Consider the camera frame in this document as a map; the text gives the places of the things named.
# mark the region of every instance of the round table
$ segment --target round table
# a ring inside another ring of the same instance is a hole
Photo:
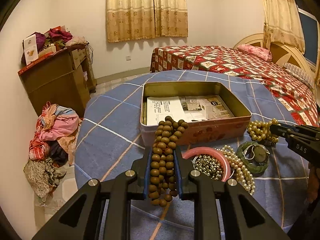
[[[84,115],[75,157],[78,188],[89,179],[114,179],[129,170],[132,162],[142,157],[144,144],[140,134],[140,105],[143,84],[163,81],[215,81],[229,88],[252,112],[252,120],[294,124],[287,109],[257,80],[247,80],[225,74],[172,70],[150,73],[92,98]],[[199,143],[191,147],[222,147],[234,150],[251,140],[243,137]],[[188,146],[182,146],[185,152]],[[306,160],[287,148],[283,138],[269,148],[268,169],[255,179],[254,198],[271,217],[288,231],[304,208],[307,190]],[[166,208],[155,207],[150,200],[131,201],[131,239],[193,239],[194,203],[174,198]],[[220,229],[224,239],[221,214]]]

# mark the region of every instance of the wooden bead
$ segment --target wooden bead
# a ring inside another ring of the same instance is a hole
[[[164,142],[165,144],[168,144],[170,142],[170,139],[168,137],[162,137],[161,142]]]
[[[166,167],[167,170],[172,170],[173,167],[174,167],[174,164],[173,164],[173,162],[167,162],[165,164],[165,167]]]
[[[176,197],[178,195],[178,191],[176,190],[170,190],[169,194],[173,197]]]
[[[149,192],[152,193],[152,192],[155,192],[157,191],[157,187],[155,185],[149,185]]]
[[[163,183],[162,183],[162,188],[164,188],[164,189],[169,188],[169,184],[166,183],[166,182],[163,182]]]
[[[151,177],[151,179],[150,179],[150,183],[153,185],[158,185],[159,182],[160,182],[160,180],[158,177]]]
[[[172,162],[172,161],[173,161],[173,155],[172,155],[172,154],[167,155],[167,157],[165,158],[165,160],[166,160],[167,162]]]
[[[163,131],[162,132],[162,137],[170,137],[170,132],[169,131]]]
[[[181,126],[184,128],[184,129],[187,129],[189,127],[188,123],[187,122],[183,122],[181,124]]]
[[[166,145],[165,145],[165,143],[163,143],[163,142],[159,142],[158,143],[158,148],[160,148],[160,149],[162,149],[162,150],[164,150],[164,149],[166,149]]]
[[[160,175],[160,172],[159,172],[159,170],[152,169],[152,170],[150,171],[150,175],[151,175],[152,177],[158,177],[158,176]]]
[[[159,167],[165,167],[165,161],[164,160],[159,161]]]
[[[175,135],[178,138],[180,138],[182,136],[182,133],[180,131],[175,131],[173,135]]]
[[[164,154],[165,155],[173,154],[173,150],[170,149],[170,148],[167,148],[167,149],[164,150]]]
[[[171,177],[173,175],[174,175],[174,170],[167,170],[167,172],[166,172],[167,177]]]
[[[153,154],[153,156],[151,157],[151,160],[153,162],[159,162],[160,161],[160,155],[158,154]]]
[[[177,122],[174,122],[174,123],[172,124],[172,127],[173,127],[175,130],[177,130],[177,128],[179,127],[179,124],[178,124]]]
[[[169,137],[169,141],[176,142],[176,141],[178,141],[178,137],[175,136],[175,135],[171,135],[171,136]]]
[[[169,179],[168,179],[169,183],[175,183],[176,182],[176,178],[175,176],[171,176]]]
[[[154,206],[158,206],[160,204],[160,199],[154,199],[151,201],[151,204],[154,205]]]
[[[165,125],[165,126],[171,126],[172,123],[171,123],[170,121],[165,121],[165,122],[164,122],[164,125]]]
[[[165,167],[160,167],[158,171],[160,172],[161,175],[165,175],[167,172],[167,169]]]
[[[162,150],[160,149],[160,148],[153,148],[153,154],[158,154],[158,155],[160,155],[160,154],[162,154]]]
[[[175,190],[176,189],[176,184],[175,183],[169,183],[169,189]]]
[[[159,167],[160,167],[159,162],[152,162],[152,163],[150,164],[150,167],[151,167],[152,169],[159,169]]]
[[[160,203],[159,203],[160,207],[166,207],[167,206],[167,202],[165,199],[160,199]]]
[[[164,176],[162,176],[162,175],[160,174],[160,175],[159,175],[159,181],[160,181],[160,183],[162,183],[163,180],[164,180]]]
[[[167,202],[170,202],[172,201],[172,196],[170,194],[165,194],[164,195],[164,199],[167,201]]]
[[[171,127],[169,125],[166,125],[166,126],[163,127],[162,130],[170,132],[171,131]]]
[[[180,126],[178,127],[177,131],[179,131],[180,133],[184,133],[185,129],[182,126]]]
[[[152,198],[152,199],[157,199],[159,197],[160,197],[160,195],[157,191],[149,194],[149,198]]]
[[[172,149],[172,150],[174,150],[175,148],[176,148],[176,144],[174,143],[174,142],[170,142],[170,143],[168,143],[168,147],[170,148],[170,149]]]
[[[156,130],[156,133],[155,133],[155,134],[156,134],[156,136],[159,136],[159,135],[162,134],[162,132],[163,132],[162,130]]]

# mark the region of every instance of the watch face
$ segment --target watch face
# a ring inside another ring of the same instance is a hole
[[[261,145],[253,147],[254,159],[257,163],[266,163],[269,159],[269,151]]]

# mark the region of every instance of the open tin box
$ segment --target open tin box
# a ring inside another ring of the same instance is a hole
[[[234,117],[188,122],[189,128],[186,129],[177,144],[188,145],[243,136],[251,119],[251,112],[223,84],[208,81],[152,82],[145,84],[142,91],[140,129],[145,146],[153,145],[158,127],[157,125],[147,126],[148,97],[167,98],[211,95],[219,95]]]

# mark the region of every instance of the striped pillow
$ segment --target striped pillow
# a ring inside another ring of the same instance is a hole
[[[282,67],[289,74],[303,82],[313,92],[315,89],[314,81],[303,69],[291,63],[284,63]]]

